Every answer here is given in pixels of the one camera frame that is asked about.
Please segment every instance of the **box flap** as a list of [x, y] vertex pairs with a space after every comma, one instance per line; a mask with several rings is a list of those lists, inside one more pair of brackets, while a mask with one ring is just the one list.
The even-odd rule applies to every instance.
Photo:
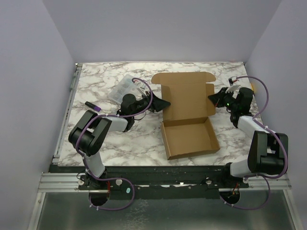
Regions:
[[152, 83], [161, 84], [162, 99], [171, 106], [163, 110], [163, 120], [183, 120], [208, 117], [215, 114], [215, 107], [208, 96], [214, 94], [215, 81], [208, 72], [158, 73]]

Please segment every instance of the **purple marker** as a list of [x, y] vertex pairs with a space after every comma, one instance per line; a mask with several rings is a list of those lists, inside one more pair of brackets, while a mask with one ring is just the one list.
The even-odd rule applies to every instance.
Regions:
[[85, 102], [85, 105], [90, 107], [91, 109], [94, 109], [97, 112], [100, 112], [101, 108], [98, 107], [97, 105], [94, 105], [93, 103], [90, 102]]

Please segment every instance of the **wall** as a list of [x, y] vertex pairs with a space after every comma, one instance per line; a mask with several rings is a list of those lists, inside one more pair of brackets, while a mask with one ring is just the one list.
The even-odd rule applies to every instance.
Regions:
[[26, 229], [75, 69], [40, 0], [0, 7], [0, 229]]
[[76, 62], [247, 61], [281, 0], [43, 0]]
[[[300, 216], [307, 228], [307, 1], [283, 0], [249, 58], [249, 75], [268, 86], [269, 105], [263, 121], [289, 136], [289, 176]], [[257, 86], [259, 106], [265, 92]]]

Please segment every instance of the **cardboard box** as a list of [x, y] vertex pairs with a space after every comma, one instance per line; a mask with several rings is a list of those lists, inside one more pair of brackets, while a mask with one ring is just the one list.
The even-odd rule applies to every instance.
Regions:
[[216, 153], [220, 149], [209, 116], [215, 107], [214, 75], [208, 72], [158, 73], [152, 83], [161, 84], [162, 99], [171, 103], [163, 110], [161, 132], [167, 159]]

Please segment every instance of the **white marble surface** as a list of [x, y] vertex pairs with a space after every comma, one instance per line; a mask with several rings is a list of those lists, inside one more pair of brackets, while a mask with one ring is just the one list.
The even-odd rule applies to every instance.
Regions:
[[[215, 92], [218, 92], [223, 86], [229, 86], [228, 78], [246, 75], [242, 62], [83, 64], [65, 140], [60, 152], [59, 166], [79, 166], [83, 164], [80, 155], [68, 142], [68, 134], [88, 109], [84, 105], [85, 101], [100, 106], [102, 108], [101, 113], [115, 113], [119, 105], [110, 101], [107, 95], [126, 74], [150, 82], [151, 77], [159, 72], [195, 71], [206, 71], [216, 76]], [[250, 88], [248, 79], [241, 79], [240, 84]], [[160, 85], [150, 84], [150, 86], [155, 95], [161, 97]], [[257, 111], [255, 99], [251, 111], [252, 114]], [[101, 158], [107, 166], [224, 165], [228, 162], [240, 161], [247, 157], [251, 140], [245, 133], [232, 125], [229, 117], [230, 114], [225, 108], [217, 108], [216, 114], [210, 117], [221, 147], [215, 154], [167, 160], [160, 132], [162, 112], [159, 112], [156, 114], [150, 113], [142, 121], [136, 121], [129, 132], [108, 133], [100, 150]]]

